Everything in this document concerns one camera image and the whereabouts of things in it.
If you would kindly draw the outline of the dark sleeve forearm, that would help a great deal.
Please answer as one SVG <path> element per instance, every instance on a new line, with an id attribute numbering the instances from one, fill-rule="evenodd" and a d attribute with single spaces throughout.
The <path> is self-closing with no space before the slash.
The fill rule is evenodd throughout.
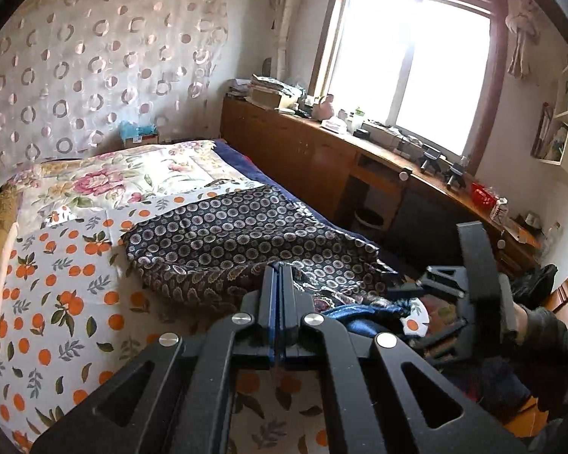
<path id="1" fill-rule="evenodd" d="M 526 312 L 526 331 L 517 349 L 520 381 L 553 415 L 568 412 L 568 327 L 546 308 Z"/>

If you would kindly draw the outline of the person's right hand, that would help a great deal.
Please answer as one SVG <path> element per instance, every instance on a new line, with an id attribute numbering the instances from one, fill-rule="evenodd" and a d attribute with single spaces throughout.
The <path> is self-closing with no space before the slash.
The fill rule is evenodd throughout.
<path id="1" fill-rule="evenodd" d="M 514 303 L 513 308 L 516 323 L 515 341 L 517 344 L 522 344 L 527 333 L 528 315 L 526 309 L 522 305 Z"/>

